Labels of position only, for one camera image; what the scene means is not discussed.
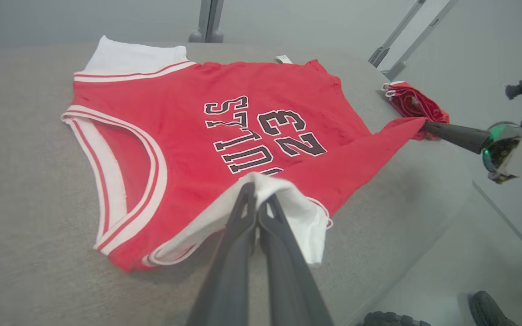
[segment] gray table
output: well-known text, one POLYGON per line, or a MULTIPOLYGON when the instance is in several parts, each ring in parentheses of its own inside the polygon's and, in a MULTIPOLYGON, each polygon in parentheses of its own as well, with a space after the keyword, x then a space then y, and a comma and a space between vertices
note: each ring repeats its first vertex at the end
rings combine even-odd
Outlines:
MULTIPOLYGON (((174 46, 178 43, 156 43, 174 46)), ((398 114, 365 60, 297 48, 187 44, 197 62, 318 58, 371 131, 398 114)), ((98 203, 92 169, 60 114, 72 73, 94 44, 0 49, 0 325, 182 325, 218 237, 191 258, 125 274, 92 249, 98 203)), ((410 141, 333 217, 314 271, 336 325, 355 324, 424 254, 462 206, 470 177, 446 142, 410 141)), ((266 266, 251 262, 251 325, 268 325, 266 266)))

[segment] gray wall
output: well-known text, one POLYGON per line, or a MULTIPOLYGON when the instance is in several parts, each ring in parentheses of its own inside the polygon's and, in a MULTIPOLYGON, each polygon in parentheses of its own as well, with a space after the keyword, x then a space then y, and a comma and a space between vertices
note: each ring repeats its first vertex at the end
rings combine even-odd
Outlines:
POLYGON ((319 46, 366 60, 415 0, 225 0, 224 43, 319 46))
MULTIPOLYGON (((522 99, 508 101, 505 85, 522 75, 522 1, 459 0, 407 60, 406 80, 435 100, 453 124, 487 128, 520 122, 522 99)), ((496 185, 479 156, 468 153, 475 182, 522 233, 522 179, 496 185)))
POLYGON ((0 0, 0 47, 97 42, 186 42, 201 0, 0 0))

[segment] red basketball jersey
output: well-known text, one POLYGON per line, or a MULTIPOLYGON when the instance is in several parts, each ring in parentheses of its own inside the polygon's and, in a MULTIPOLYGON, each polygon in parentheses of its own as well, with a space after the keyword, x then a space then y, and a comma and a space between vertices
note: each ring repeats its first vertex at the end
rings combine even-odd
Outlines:
POLYGON ((372 135, 317 60, 76 73, 74 93, 62 119, 95 171, 95 248, 127 271, 186 258, 224 227, 248 180, 259 183, 258 199, 287 197, 302 251, 313 245, 303 241, 320 243, 315 258, 304 255, 321 260, 329 214, 424 122, 396 120, 372 135))

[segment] metal post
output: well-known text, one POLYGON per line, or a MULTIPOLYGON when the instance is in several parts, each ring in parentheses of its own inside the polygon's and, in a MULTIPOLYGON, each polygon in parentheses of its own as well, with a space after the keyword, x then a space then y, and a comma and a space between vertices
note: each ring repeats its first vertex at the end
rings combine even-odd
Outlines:
POLYGON ((198 29, 188 37, 191 43, 204 43, 209 25, 209 13, 211 11, 211 0, 201 0, 201 13, 198 17, 198 29))
POLYGON ((390 46, 392 45, 392 43, 394 43, 394 41, 396 39, 398 39, 398 37, 400 36, 400 33, 402 33, 402 31, 404 31, 404 29, 406 28, 408 23, 410 23, 410 21, 414 18, 414 16, 416 16, 416 13, 418 13, 418 11, 420 10, 420 8, 422 8, 422 5, 425 2, 426 2, 426 0, 417 0, 417 2, 414 4, 414 6, 412 6, 412 8, 410 8, 410 11, 406 14, 404 19, 402 19, 402 21, 400 21, 400 24, 398 24, 398 27, 396 27, 396 29, 394 29, 392 34, 390 34, 390 37, 388 37, 388 39, 386 39, 386 41, 384 42, 384 44, 382 46, 380 46, 379 48, 377 48, 375 50, 375 52, 372 54, 372 56, 368 60, 373 66, 375 66, 375 67, 379 66, 380 62, 382 62, 382 60, 384 59, 386 54, 388 54, 388 51, 390 50, 390 46))
POLYGON ((209 25, 207 27, 206 43, 223 43, 223 33, 219 31, 221 12, 224 0, 211 0, 211 11, 209 12, 209 25))

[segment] gray floor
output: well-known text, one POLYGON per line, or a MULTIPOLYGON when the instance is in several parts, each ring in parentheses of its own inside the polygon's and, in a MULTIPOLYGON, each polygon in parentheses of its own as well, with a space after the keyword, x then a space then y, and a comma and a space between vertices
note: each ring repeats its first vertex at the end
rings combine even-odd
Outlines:
POLYGON ((522 326, 522 242, 474 190, 445 235, 375 305, 432 326, 474 325, 468 295, 490 293, 522 326))

